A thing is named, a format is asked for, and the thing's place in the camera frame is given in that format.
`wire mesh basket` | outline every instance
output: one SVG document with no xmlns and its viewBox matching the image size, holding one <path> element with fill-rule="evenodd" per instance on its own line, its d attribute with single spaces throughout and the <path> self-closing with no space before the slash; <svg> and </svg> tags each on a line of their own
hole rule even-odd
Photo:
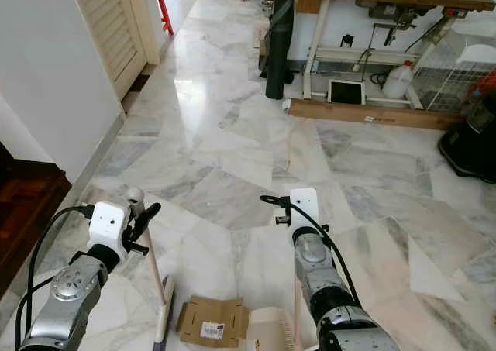
<svg viewBox="0 0 496 351">
<path fill-rule="evenodd" d="M 482 39 L 451 33 L 439 42 L 412 82 L 424 109 L 462 112 L 468 98 L 496 89 L 496 47 Z"/>
</svg>

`barcode label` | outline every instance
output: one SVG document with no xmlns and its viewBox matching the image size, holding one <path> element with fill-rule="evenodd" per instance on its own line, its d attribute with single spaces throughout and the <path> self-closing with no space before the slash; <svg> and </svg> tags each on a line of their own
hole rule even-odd
<svg viewBox="0 0 496 351">
<path fill-rule="evenodd" d="M 210 339 L 222 339 L 224 336 L 224 324 L 216 322 L 203 322 L 201 324 L 200 336 Z"/>
</svg>

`black appliance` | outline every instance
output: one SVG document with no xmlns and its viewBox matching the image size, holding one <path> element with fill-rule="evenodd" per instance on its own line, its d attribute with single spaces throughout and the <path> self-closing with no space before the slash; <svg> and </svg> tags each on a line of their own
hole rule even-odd
<svg viewBox="0 0 496 351">
<path fill-rule="evenodd" d="M 496 91 L 476 104 L 459 129 L 438 143 L 441 154 L 461 177 L 496 183 Z"/>
</svg>

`wooden workbench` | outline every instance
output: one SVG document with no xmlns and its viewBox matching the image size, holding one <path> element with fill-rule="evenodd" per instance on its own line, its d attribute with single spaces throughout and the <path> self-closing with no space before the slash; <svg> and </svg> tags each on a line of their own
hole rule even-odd
<svg viewBox="0 0 496 351">
<path fill-rule="evenodd" d="M 320 50 L 325 50 L 319 46 L 322 38 L 322 31 L 325 25 L 329 2 L 332 0 L 296 0 L 296 11 L 300 13 L 318 14 L 315 26 L 312 45 L 308 53 L 308 59 L 303 74 L 303 100 L 292 99 L 289 113 L 300 117 L 311 117 L 315 119 L 337 119 L 357 122 L 378 122 L 396 126 L 424 127 L 429 129 L 448 129 L 452 124 L 464 121 L 464 116 L 444 114 L 441 112 L 426 112 L 422 109 L 399 109 L 370 107 L 367 105 L 336 105 L 318 102 L 311 99 L 311 67 L 315 59 L 326 60 Z M 370 2 L 386 2 L 402 5 L 424 5 L 424 6 L 444 6 L 455 9 L 465 9 L 468 11 L 492 11 L 495 3 L 492 0 L 366 0 Z M 446 23 L 449 29 L 454 19 L 451 18 Z M 434 46 L 430 46 L 429 51 L 425 51 L 421 58 L 415 56 L 419 66 L 421 59 L 428 56 Z"/>
</svg>

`marble floor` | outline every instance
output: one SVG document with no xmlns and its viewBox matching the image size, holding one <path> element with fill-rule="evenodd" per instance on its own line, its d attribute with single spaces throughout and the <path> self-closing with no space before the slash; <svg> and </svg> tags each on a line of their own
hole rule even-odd
<svg viewBox="0 0 496 351">
<path fill-rule="evenodd" d="M 402 351 L 496 349 L 496 187 L 458 178 L 436 150 L 441 132 L 285 114 L 258 77 L 261 17 L 260 0 L 196 0 L 81 197 L 118 201 L 131 184 L 162 204 L 150 230 L 160 274 L 177 283 L 167 349 L 198 349 L 174 330 L 192 294 L 293 311 L 292 248 L 258 197 L 307 186 L 364 307 Z M 38 280 L 87 240 L 87 222 L 71 216 Z M 132 254 L 104 288 L 81 349 L 151 347 L 152 283 Z M 301 339 L 315 343 L 306 310 Z M 12 340 L 11 320 L 0 350 Z"/>
</svg>

